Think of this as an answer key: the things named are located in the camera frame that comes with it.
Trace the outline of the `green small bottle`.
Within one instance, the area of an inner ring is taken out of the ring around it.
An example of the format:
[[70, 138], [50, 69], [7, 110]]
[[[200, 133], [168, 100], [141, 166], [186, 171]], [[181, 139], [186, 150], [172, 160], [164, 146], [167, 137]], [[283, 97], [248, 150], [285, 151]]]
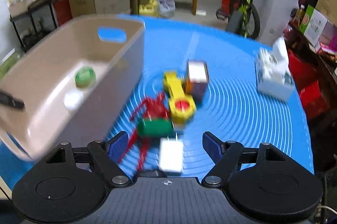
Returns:
[[184, 124], [172, 122], [170, 119], [138, 119], [136, 130], [141, 138], [165, 138], [181, 134]]

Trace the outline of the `white usb charger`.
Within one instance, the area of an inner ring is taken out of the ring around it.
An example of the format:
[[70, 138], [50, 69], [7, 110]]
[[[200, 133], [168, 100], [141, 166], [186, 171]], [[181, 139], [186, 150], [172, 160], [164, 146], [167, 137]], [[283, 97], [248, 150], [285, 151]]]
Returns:
[[161, 138], [159, 144], [159, 168], [169, 174], [183, 171], [183, 141]]

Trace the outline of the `white round bottle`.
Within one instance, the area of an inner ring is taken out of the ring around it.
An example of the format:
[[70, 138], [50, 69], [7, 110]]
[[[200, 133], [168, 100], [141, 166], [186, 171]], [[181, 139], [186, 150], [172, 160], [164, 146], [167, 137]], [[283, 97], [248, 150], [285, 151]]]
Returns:
[[79, 108], [83, 100], [83, 92], [72, 89], [69, 90], [63, 98], [63, 105], [68, 111], [75, 111]]

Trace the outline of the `red plastic figure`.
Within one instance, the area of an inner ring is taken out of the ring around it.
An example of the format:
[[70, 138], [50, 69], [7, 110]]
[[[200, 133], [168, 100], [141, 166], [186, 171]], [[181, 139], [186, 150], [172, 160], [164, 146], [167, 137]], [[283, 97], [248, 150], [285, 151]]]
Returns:
[[[142, 102], [137, 106], [137, 108], [132, 112], [130, 121], [134, 121], [136, 114], [138, 111], [140, 111], [144, 107], [144, 112], [141, 115], [141, 119], [144, 119], [145, 121], [152, 121], [153, 119], [169, 119], [170, 113], [169, 110], [164, 105], [165, 100], [165, 93], [159, 92], [156, 95], [156, 99], [145, 97]], [[140, 140], [141, 147], [140, 147], [140, 156], [138, 160], [138, 166], [137, 171], [143, 170], [144, 161], [146, 158], [146, 154], [148, 151], [148, 148], [150, 146], [150, 138], [145, 137], [141, 138], [138, 134], [138, 129], [135, 128], [132, 132], [131, 137], [128, 140], [127, 148], [121, 155], [121, 157], [118, 159], [118, 162], [120, 163], [123, 159], [123, 157], [127, 154], [127, 152], [130, 150], [130, 148], [136, 143], [136, 141]]]

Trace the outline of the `beige plastic storage bin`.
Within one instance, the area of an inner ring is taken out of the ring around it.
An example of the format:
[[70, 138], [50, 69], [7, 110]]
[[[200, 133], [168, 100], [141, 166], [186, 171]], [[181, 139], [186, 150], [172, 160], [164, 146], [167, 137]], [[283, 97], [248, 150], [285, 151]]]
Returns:
[[[84, 15], [47, 35], [1, 79], [1, 90], [25, 104], [1, 106], [1, 142], [32, 162], [61, 142], [80, 147], [104, 139], [141, 78], [144, 29], [131, 18]], [[78, 88], [83, 66], [94, 69], [96, 81]], [[63, 98], [72, 89], [83, 100], [68, 111]]]

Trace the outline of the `green round tin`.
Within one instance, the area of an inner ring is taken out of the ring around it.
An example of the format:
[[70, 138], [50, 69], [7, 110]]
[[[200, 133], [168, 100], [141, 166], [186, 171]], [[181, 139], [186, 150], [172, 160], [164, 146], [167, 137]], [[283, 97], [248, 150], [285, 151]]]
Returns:
[[83, 66], [75, 74], [75, 85], [78, 88], [87, 88], [96, 81], [96, 73], [91, 66]]

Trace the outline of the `yellow toy wrench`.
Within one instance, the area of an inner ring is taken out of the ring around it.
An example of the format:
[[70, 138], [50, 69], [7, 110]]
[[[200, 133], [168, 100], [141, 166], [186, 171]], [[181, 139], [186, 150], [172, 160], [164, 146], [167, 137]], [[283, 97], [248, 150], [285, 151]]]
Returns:
[[164, 72], [163, 87], [169, 95], [168, 107], [171, 119], [180, 125], [189, 121], [197, 109], [193, 97], [185, 93], [183, 84], [184, 79], [179, 78], [176, 71]]

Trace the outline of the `patterned square box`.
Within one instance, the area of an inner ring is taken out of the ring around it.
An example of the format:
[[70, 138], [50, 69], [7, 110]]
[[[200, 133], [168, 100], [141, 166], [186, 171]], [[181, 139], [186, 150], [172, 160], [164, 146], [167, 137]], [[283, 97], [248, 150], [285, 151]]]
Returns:
[[188, 60], [184, 91], [197, 102], [203, 100], [209, 83], [207, 64], [204, 61]]

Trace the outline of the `black metal shelf rack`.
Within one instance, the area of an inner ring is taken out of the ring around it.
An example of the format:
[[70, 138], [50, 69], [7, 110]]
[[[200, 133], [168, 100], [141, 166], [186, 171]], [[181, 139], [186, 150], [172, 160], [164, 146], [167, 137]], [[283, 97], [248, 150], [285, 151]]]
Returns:
[[[57, 29], [58, 22], [56, 19], [56, 15], [54, 13], [52, 0], [37, 0], [27, 8], [27, 11], [24, 11], [22, 14], [16, 16], [10, 15], [9, 18], [10, 23], [14, 28], [15, 34], [18, 38], [19, 44], [21, 45], [21, 49], [24, 53], [28, 52], [41, 39], [43, 39], [52, 32], [52, 30], [45, 28], [45, 26], [43, 25], [44, 19], [42, 17], [34, 19], [34, 14], [46, 6], [49, 8], [53, 27], [54, 29]], [[29, 33], [21, 37], [16, 22], [24, 18], [29, 19], [31, 27], [28, 28]]]

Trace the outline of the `floral tissue pack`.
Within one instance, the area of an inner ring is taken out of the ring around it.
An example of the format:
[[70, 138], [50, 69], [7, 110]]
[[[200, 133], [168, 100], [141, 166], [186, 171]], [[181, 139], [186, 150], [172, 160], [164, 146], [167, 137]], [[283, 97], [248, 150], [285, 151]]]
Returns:
[[272, 50], [260, 48], [255, 59], [257, 90], [262, 94], [287, 102], [295, 83], [289, 70], [289, 57], [284, 37], [279, 37]]

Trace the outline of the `yellow oil jug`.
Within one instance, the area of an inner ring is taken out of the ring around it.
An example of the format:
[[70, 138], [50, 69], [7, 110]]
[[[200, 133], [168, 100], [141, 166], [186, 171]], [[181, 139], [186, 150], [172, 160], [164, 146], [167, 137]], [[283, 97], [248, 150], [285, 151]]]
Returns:
[[146, 5], [139, 5], [138, 13], [142, 16], [158, 17], [158, 0], [149, 0]]

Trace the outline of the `green white carton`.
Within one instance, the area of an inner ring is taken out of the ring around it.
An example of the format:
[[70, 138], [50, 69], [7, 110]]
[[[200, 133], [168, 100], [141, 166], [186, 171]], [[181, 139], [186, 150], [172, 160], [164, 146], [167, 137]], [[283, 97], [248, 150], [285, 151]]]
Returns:
[[327, 22], [327, 17], [311, 5], [308, 5], [299, 26], [299, 31], [304, 35], [307, 41], [315, 47]]

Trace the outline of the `clear plastic bag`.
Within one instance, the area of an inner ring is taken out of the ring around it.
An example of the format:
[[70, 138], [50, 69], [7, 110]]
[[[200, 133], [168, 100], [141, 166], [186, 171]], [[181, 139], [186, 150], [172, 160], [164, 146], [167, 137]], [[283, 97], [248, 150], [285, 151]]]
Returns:
[[158, 11], [161, 17], [173, 17], [175, 13], [174, 0], [158, 0]]

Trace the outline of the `white appliance box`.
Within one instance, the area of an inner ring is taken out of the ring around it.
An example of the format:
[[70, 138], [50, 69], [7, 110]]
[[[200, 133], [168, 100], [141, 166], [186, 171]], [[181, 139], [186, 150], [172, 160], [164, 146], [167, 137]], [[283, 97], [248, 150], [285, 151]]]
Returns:
[[253, 0], [253, 4], [261, 22], [257, 40], [271, 46], [282, 35], [291, 11], [298, 7], [298, 0]]

